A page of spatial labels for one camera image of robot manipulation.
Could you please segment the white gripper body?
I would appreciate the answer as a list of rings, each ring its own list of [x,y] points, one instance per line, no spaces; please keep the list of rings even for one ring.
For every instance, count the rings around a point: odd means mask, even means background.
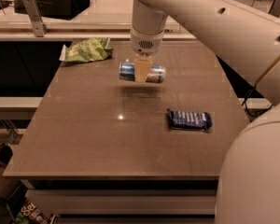
[[[164,31],[156,35],[145,35],[134,28],[131,29],[132,49],[137,54],[153,55],[161,46]]]

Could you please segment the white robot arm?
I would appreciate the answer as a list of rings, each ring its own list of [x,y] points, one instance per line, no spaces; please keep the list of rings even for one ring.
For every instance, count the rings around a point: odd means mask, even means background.
[[[273,106],[238,134],[225,156],[215,224],[280,224],[280,19],[234,0],[133,0],[133,50],[155,53],[168,17]],[[142,48],[141,40],[152,48]]]

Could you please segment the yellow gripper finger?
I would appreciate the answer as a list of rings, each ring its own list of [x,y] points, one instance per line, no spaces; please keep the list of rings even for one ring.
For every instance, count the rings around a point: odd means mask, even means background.
[[[152,66],[152,60],[146,56],[138,56],[134,60],[134,76],[136,82],[145,82]]]

